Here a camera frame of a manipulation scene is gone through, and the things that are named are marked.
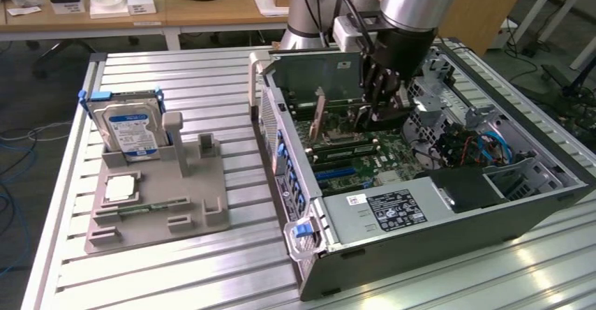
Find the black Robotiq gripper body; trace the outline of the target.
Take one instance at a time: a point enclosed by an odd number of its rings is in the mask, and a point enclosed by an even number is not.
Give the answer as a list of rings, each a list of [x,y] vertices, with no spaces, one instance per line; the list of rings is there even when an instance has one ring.
[[[373,56],[373,70],[398,73],[411,79],[429,54],[438,30],[418,32],[406,29],[387,29],[378,32]]]

